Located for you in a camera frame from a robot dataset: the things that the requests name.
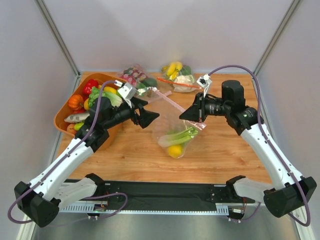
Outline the clear zip bag pink slider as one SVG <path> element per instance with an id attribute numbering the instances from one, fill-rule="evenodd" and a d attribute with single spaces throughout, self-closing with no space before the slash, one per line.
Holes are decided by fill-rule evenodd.
<path id="1" fill-rule="evenodd" d="M 159 96 L 159 99 L 150 103 L 150 109 L 152 112 L 159 113 L 159 117 L 152 122 L 150 127 L 152 128 L 152 137 L 157 144 L 161 136 L 178 133 L 189 127 L 194 127 L 198 129 L 198 135 L 201 133 L 202 130 L 205 129 L 205 123 L 198 123 L 179 119 L 179 116 L 185 111 L 185 109 L 173 100 L 171 100 L 170 98 L 168 98 L 167 96 L 164 96 L 158 90 L 154 89 L 153 91 Z M 184 150 L 183 156 L 185 154 L 186 149 L 194 143 L 198 135 L 196 135 L 195 138 L 193 138 L 189 142 L 182 144 Z M 168 147 L 161 148 L 168 155 Z"/>

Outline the fake green celery stalk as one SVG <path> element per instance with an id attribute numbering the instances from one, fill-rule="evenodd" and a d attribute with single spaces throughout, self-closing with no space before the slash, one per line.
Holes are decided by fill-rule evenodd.
<path id="1" fill-rule="evenodd" d="M 191 141 L 198 134 L 198 129 L 191 126 L 180 132 L 163 135 L 158 139 L 157 143 L 163 148 L 173 145 L 182 145 Z"/>

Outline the fake yellow lemon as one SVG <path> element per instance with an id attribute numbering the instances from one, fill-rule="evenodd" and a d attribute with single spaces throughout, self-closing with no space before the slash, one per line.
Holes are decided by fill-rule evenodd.
<path id="1" fill-rule="evenodd" d="M 184 154 L 184 147 L 182 144 L 171 145 L 166 149 L 168 155 L 174 159 L 178 159 Z"/>

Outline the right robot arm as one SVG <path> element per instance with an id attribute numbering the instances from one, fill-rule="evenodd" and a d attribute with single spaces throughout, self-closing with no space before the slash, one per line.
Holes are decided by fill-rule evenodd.
<path id="1" fill-rule="evenodd" d="M 192 105 L 179 118 L 202 123 L 207 116 L 225 117 L 228 125 L 253 149 L 272 181 L 265 184 L 236 176 L 227 181 L 235 195 L 264 203 L 277 218 L 308 203 L 317 187 L 316 181 L 311 176 L 304 177 L 276 146 L 257 110 L 246 105 L 239 81 L 224 81 L 221 97 L 197 93 Z"/>

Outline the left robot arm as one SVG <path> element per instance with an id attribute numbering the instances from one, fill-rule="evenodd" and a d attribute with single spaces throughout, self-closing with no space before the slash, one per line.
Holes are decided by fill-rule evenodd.
<path id="1" fill-rule="evenodd" d="M 141 128 L 148 127 L 160 115 L 144 107 L 148 102 L 133 97 L 119 107 L 107 97 L 97 98 L 89 109 L 89 117 L 70 144 L 50 166 L 29 183 L 19 182 L 15 188 L 15 204 L 31 222 L 40 228 L 48 226 L 59 211 L 79 200 L 102 199 L 103 179 L 94 173 L 66 187 L 62 184 L 88 157 L 109 138 L 108 130 L 127 120 Z"/>

